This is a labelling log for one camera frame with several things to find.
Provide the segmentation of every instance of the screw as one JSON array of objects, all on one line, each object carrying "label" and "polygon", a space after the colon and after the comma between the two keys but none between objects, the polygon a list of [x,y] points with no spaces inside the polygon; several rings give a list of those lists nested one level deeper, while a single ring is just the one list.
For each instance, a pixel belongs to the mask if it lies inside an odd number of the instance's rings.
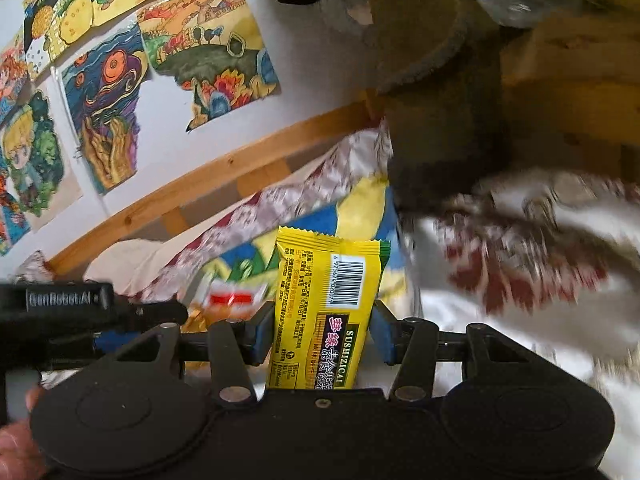
[{"label": "screw", "polygon": [[222,388],[218,394],[220,399],[226,402],[242,402],[251,397],[251,391],[244,386],[227,386]]},{"label": "screw", "polygon": [[404,400],[404,402],[417,402],[423,400],[427,393],[420,386],[400,386],[394,395],[396,399]]}]

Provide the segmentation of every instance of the snack wrapper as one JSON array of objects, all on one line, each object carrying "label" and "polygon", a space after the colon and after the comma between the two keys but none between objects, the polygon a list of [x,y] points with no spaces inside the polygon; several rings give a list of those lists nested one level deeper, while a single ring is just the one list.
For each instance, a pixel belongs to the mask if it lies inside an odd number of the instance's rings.
[{"label": "snack wrapper", "polygon": [[[382,273],[378,298],[398,319],[404,319],[418,316],[419,306],[414,302],[414,288],[398,239],[397,223],[388,181],[380,176],[370,176],[361,179],[343,200],[299,216],[287,222],[286,226],[346,240],[388,240],[391,254]],[[223,308],[216,313],[217,306],[207,304],[207,291],[211,283],[222,281],[241,290],[266,285],[263,300],[275,300],[278,279],[277,235],[278,230],[274,229],[239,244],[209,260],[194,274],[178,292],[178,300],[191,309],[188,332],[206,331],[212,320],[226,319],[226,316],[250,319],[262,305],[262,302],[254,303],[254,309],[244,309],[242,317],[235,312],[236,309],[229,313],[228,309]]]},{"label": "snack wrapper", "polygon": [[281,227],[270,388],[351,388],[388,241]]}]

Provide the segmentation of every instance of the red floral pattern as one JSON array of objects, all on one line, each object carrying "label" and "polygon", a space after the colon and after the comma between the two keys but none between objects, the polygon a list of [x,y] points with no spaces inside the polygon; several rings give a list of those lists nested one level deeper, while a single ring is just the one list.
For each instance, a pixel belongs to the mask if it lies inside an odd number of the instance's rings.
[{"label": "red floral pattern", "polygon": [[236,87],[244,84],[244,75],[239,75],[236,70],[233,72],[229,72],[229,70],[225,70],[222,75],[216,76],[216,81],[213,83],[213,88],[218,92],[222,92],[229,99],[229,102],[233,101],[236,98]]},{"label": "red floral pattern", "polygon": [[453,265],[449,281],[478,296],[487,314],[508,303],[528,312],[556,299],[575,303],[580,290],[597,290],[607,279],[589,246],[561,242],[539,226],[453,213],[436,230]]}]

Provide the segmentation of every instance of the bed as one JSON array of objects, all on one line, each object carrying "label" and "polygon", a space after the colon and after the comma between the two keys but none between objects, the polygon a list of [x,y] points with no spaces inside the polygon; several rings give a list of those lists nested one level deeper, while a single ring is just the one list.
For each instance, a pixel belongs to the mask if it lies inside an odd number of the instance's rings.
[{"label": "bed", "polygon": [[[546,136],[541,137],[536,137],[538,131],[514,135],[513,143],[521,155],[521,166],[530,166],[531,159],[537,157],[534,162],[542,165],[564,162],[573,169],[610,177],[622,176],[629,180],[635,178],[634,145],[638,143],[640,110],[638,81],[634,79],[632,70],[619,77],[619,73],[610,66],[598,69],[596,65],[584,62],[602,53],[599,50],[602,38],[612,37],[609,27],[602,22],[585,24],[563,18],[551,22],[548,30],[535,33],[541,36],[525,38],[519,45],[508,46],[503,51],[503,69],[507,67],[503,73],[504,103],[512,129],[521,133],[523,124],[537,122],[546,130]],[[628,27],[629,24],[622,21],[618,30],[628,31]],[[600,30],[602,41],[593,39],[598,37],[598,33],[592,34],[591,40],[585,40],[585,28]],[[555,41],[549,41],[549,35],[554,34],[551,39]],[[577,38],[577,43],[572,43],[569,36]],[[520,54],[515,54],[516,47],[532,48],[536,41],[543,45],[538,50],[538,62],[525,68],[514,62],[523,59]],[[553,48],[581,48],[584,59],[580,66],[589,66],[589,71],[575,75],[567,69],[560,77],[545,73],[541,67],[545,66],[547,57],[556,54]],[[626,40],[609,41],[608,48],[626,53],[622,61],[625,66],[640,66],[634,57],[637,53],[629,49]],[[292,168],[286,162],[287,157],[299,152],[312,152],[352,132],[375,126],[382,113],[383,99],[374,91],[366,91],[359,102],[295,124],[229,153],[113,216],[57,254],[50,265],[59,275],[66,275],[95,260],[100,265],[90,267],[86,276],[108,278],[113,266],[105,264],[104,259],[101,261],[98,256],[109,248],[113,251],[118,240],[129,237],[155,219],[161,219],[172,236],[169,241],[153,242],[146,247],[142,242],[137,248],[135,242],[130,242],[128,246],[127,251],[138,251],[138,256],[133,258],[132,267],[125,274],[135,270],[138,282],[132,285],[127,278],[116,289],[135,296],[144,288],[142,285],[152,282],[182,248],[220,217],[216,215],[192,226],[181,214],[182,206],[233,182],[238,193],[248,198],[290,175]],[[542,154],[540,150],[532,149],[532,142],[542,139],[561,149],[554,148]],[[434,237],[433,225],[433,219],[425,217],[414,219],[413,224],[412,255],[423,316],[436,322],[441,330],[457,332],[463,331],[470,322],[487,322],[599,388],[616,412],[616,434],[602,469],[611,479],[640,478],[640,456],[636,453],[640,446],[640,355],[634,353],[634,342],[640,341],[636,280],[626,274],[616,274],[606,290],[597,287],[588,290],[577,305],[572,301],[559,301],[547,308],[490,312],[477,296],[468,290],[461,293],[452,286],[446,270],[450,269],[451,262],[443,257],[438,238]],[[394,370],[383,367],[372,348],[367,347],[358,385],[388,389],[393,374]],[[259,373],[254,378],[259,383],[264,380]],[[446,393],[459,380],[458,368],[448,364],[439,366],[434,394]]]}]

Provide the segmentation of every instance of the human hand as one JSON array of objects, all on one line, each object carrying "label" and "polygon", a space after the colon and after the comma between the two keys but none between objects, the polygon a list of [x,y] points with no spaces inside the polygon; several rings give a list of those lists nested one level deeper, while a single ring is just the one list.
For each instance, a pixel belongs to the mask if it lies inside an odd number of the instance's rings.
[{"label": "human hand", "polygon": [[[40,386],[28,391],[25,400],[30,412],[43,392]],[[0,428],[0,480],[37,480],[46,471],[28,418]]]}]

